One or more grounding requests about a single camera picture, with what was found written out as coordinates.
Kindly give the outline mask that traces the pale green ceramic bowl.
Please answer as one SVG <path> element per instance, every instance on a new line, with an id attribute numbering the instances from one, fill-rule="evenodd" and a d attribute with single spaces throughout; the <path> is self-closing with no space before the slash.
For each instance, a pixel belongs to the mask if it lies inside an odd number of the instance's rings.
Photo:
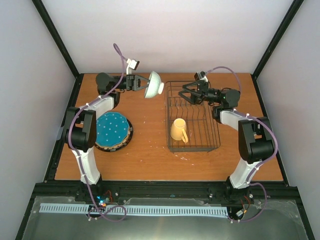
<path id="1" fill-rule="evenodd" d="M 144 98 L 151 99 L 157 95 L 161 95 L 165 84 L 162 82 L 160 75 L 157 72 L 152 71 L 148 80 L 149 82 L 144 92 Z"/>

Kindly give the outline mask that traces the dark wire dish rack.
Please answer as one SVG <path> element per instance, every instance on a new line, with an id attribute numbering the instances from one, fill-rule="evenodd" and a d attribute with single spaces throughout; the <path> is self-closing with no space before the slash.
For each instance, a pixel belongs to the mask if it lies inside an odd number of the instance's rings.
<path id="1" fill-rule="evenodd" d="M 166 143 L 171 152 L 211 152 L 220 147 L 218 123 L 212 118 L 212 109 L 207 102 L 193 105 L 179 96 L 182 86 L 188 81 L 168 81 L 164 85 Z M 170 136 L 176 119 L 183 119 L 188 130 L 188 142 L 174 140 Z"/>

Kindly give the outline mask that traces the yellow ceramic mug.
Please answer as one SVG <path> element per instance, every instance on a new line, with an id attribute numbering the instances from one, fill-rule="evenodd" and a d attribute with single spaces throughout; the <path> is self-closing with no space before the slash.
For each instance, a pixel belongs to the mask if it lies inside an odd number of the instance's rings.
<path id="1" fill-rule="evenodd" d="M 177 118 L 173 121 L 170 129 L 170 136 L 175 141 L 183 141 L 184 143 L 189 141 L 187 123 L 184 119 Z"/>

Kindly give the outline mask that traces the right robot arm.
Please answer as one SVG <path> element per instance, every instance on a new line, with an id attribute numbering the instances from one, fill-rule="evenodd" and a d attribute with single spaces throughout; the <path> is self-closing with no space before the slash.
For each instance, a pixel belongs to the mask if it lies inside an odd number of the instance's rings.
<path id="1" fill-rule="evenodd" d="M 212 106 L 213 119 L 237 131 L 240 160 L 225 181 L 223 196 L 229 202 L 238 201 L 248 192 L 256 172 L 278 152 L 278 142 L 269 119 L 237 111 L 239 90 L 211 88 L 205 80 L 184 84 L 179 96 L 192 105 L 207 102 Z"/>

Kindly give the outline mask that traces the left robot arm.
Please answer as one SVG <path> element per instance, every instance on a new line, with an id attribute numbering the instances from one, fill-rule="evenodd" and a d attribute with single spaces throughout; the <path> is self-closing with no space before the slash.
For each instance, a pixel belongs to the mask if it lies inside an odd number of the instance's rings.
<path id="1" fill-rule="evenodd" d="M 98 185 L 101 174 L 97 168 L 94 145 L 97 140 L 97 119 L 113 110 L 120 102 L 120 92 L 145 90 L 150 99 L 161 94 L 164 84 L 156 72 L 148 78 L 137 74 L 110 75 L 104 72 L 95 77 L 98 97 L 82 107 L 69 107 L 66 111 L 62 138 L 73 152 L 80 171 L 81 182 L 90 185 L 86 195 L 92 201 L 103 198 L 104 188 Z"/>

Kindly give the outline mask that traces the teal dotted plate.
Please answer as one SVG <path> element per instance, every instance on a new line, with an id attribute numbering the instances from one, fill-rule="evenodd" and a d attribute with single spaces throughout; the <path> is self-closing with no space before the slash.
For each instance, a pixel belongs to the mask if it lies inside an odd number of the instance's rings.
<path id="1" fill-rule="evenodd" d="M 106 112 L 96 120 L 96 144 L 111 148 L 122 143 L 129 134 L 127 118 L 119 112 Z"/>

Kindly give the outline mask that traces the dark patterned plate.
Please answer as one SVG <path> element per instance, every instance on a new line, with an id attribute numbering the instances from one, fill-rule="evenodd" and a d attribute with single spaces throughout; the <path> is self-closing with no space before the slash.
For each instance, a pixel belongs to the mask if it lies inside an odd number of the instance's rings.
<path id="1" fill-rule="evenodd" d="M 95 147 L 104 152 L 118 151 L 130 143 L 133 133 L 133 126 L 129 120 L 123 124 L 112 123 L 110 127 L 97 124 Z"/>

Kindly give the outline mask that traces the metal front plate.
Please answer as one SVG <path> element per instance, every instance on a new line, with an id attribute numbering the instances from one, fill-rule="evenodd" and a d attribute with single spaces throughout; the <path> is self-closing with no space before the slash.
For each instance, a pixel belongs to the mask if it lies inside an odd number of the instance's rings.
<path id="1" fill-rule="evenodd" d="M 85 204 L 72 197 L 37 197 L 23 240 L 306 240 L 293 200 L 256 200 L 242 220 L 228 216 L 128 216 L 40 213 L 40 204 Z M 125 206 L 221 207 L 195 199 L 131 198 Z"/>

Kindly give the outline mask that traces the black front rail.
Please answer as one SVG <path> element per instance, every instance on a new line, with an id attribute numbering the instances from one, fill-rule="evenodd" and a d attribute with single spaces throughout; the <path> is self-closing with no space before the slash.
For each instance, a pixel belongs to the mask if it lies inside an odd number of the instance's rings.
<path id="1" fill-rule="evenodd" d="M 91 187 L 94 198 L 112 196 L 113 202 L 123 204 L 131 198 L 151 199 L 195 199 L 209 204 L 223 206 L 239 205 L 253 195 L 263 201 L 293 200 L 301 204 L 297 187 L 283 181 L 263 181 L 262 186 L 251 186 L 233 196 L 227 195 L 226 184 L 222 181 L 106 181 Z M 91 202 L 87 186 L 77 180 L 48 180 L 37 183 L 31 194 L 35 197 L 73 197 L 78 202 Z"/>

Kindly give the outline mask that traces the black left frame post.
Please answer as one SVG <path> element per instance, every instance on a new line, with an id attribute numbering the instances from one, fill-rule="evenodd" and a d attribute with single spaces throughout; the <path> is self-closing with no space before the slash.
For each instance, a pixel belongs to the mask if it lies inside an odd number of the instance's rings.
<path id="1" fill-rule="evenodd" d="M 46 26 L 47 30 L 49 31 L 53 41 L 55 42 L 57 48 L 59 49 L 64 61 L 66 62 L 69 70 L 71 71 L 72 75 L 77 78 L 80 73 L 74 63 L 74 61 L 71 58 L 71 55 L 69 54 L 54 22 L 52 21 L 52 18 L 50 17 L 50 14 L 48 13 L 44 3 L 42 0 L 32 0 L 32 3 L 37 10 L 39 16 L 41 17 L 44 25 Z"/>

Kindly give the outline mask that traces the black frame post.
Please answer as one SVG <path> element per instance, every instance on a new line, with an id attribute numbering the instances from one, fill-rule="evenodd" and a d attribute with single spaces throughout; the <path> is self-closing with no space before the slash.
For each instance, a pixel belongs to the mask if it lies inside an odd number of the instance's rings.
<path id="1" fill-rule="evenodd" d="M 269 42 L 266 50 L 264 51 L 261 59 L 259 60 L 256 68 L 254 69 L 253 73 L 251 74 L 253 80 L 256 81 L 258 79 L 259 75 L 263 71 L 264 67 L 266 66 L 271 55 L 273 54 L 273 52 L 276 49 L 277 45 L 279 44 L 280 40 L 284 36 L 286 30 L 288 29 L 292 20 L 296 16 L 296 14 L 299 11 L 300 7 L 302 6 L 303 2 L 304 2 L 304 0 L 293 0 L 292 1 L 290 7 L 288 8 L 286 14 L 283 17 L 281 23 L 279 24 L 276 32 L 274 33 L 271 41 Z"/>
<path id="2" fill-rule="evenodd" d="M 32 3 L 37 10 L 39 16 L 41 17 L 44 25 L 46 26 L 47 30 L 49 31 L 53 41 L 55 42 L 57 48 L 59 49 L 64 61 L 66 62 L 69 70 L 71 71 L 72 75 L 77 78 L 80 73 L 74 63 L 74 61 L 71 58 L 71 55 L 69 54 L 54 22 L 52 21 L 52 18 L 50 17 L 50 14 L 48 13 L 44 3 L 42 0 L 32 0 Z"/>

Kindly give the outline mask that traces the black right frame post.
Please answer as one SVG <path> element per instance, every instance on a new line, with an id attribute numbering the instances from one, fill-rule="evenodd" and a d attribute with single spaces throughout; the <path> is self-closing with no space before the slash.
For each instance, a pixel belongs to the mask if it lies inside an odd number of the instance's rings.
<path id="1" fill-rule="evenodd" d="M 296 16 L 296 14 L 299 11 L 300 7 L 302 6 L 303 2 L 304 2 L 304 0 L 293 0 L 292 1 L 290 7 L 288 8 L 286 14 L 283 17 L 281 23 L 279 24 L 276 32 L 274 33 L 271 41 L 269 42 L 266 50 L 264 51 L 261 59 L 259 60 L 256 68 L 254 69 L 253 73 L 251 74 L 253 80 L 256 81 L 258 79 L 259 75 L 263 71 L 264 67 L 266 66 L 271 55 L 273 54 L 273 52 L 276 49 L 277 45 L 279 44 L 280 40 L 284 36 L 286 30 L 288 29 L 292 20 Z"/>

